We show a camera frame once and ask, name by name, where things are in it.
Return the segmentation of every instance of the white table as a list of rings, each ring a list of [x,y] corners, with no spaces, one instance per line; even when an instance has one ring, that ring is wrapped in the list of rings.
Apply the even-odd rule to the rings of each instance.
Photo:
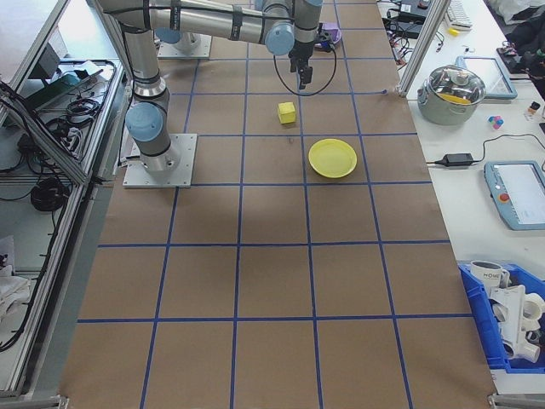
[[[440,126],[421,115],[416,91],[431,71],[453,64],[457,56],[464,55],[466,48],[473,51],[467,55],[496,56],[496,48],[505,40],[483,0],[462,1],[466,14],[473,21],[473,30],[453,37],[446,32],[443,22],[440,31],[445,35],[445,44],[436,52],[435,43],[432,43],[407,96],[427,161],[440,159],[446,153],[471,153],[474,158],[481,158],[483,141],[501,134],[532,133],[545,142],[545,135],[538,126],[545,122],[541,117],[542,110],[530,120],[524,115],[533,101],[545,106],[530,81],[514,82],[519,93],[517,99],[507,102],[485,100],[461,125]],[[379,5],[382,10],[392,6]],[[492,129],[488,123],[488,117],[496,115],[505,121],[499,130]],[[545,150],[531,137],[522,141],[520,138],[502,138],[486,144],[483,163],[467,169],[430,167],[433,187],[457,260],[514,262],[545,279],[545,231],[510,230],[500,219],[483,175],[486,161],[526,159],[541,164],[545,160]],[[503,395],[545,393],[545,376],[512,375],[505,371],[492,371],[492,376],[498,392]]]

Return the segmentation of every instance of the keyboard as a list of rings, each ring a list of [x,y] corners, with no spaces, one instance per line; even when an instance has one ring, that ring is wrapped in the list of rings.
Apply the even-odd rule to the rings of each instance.
[[[473,23],[466,15],[460,0],[450,0],[449,8],[445,14],[445,22],[449,28],[462,32],[469,32]]]

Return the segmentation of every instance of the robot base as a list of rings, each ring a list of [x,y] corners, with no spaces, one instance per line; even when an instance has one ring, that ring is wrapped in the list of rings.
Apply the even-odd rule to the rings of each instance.
[[[195,58],[209,58],[210,48],[212,46],[212,37],[201,35],[201,41],[197,47],[189,53],[177,49],[174,45],[161,42],[161,47],[157,54],[160,60],[189,60]]]
[[[180,152],[180,163],[172,170],[150,172],[140,160],[130,161],[123,180],[125,187],[190,187],[193,174],[197,134],[170,134]],[[136,145],[131,155],[139,155]]]

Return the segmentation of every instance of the pot handle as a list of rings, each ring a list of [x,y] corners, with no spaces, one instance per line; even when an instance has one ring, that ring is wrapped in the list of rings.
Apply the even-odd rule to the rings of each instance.
[[[467,108],[466,107],[449,107],[449,111],[452,113],[455,113],[456,115],[463,115],[466,113]]]
[[[420,105],[427,104],[427,90],[425,86],[418,89],[418,91],[416,92],[416,97]]]

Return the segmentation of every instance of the cooking pot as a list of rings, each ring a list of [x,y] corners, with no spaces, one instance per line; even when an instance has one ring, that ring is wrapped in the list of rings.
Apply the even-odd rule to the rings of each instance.
[[[459,66],[442,66],[418,90],[418,107],[431,122],[458,125],[471,117],[485,93],[485,83],[477,75]]]

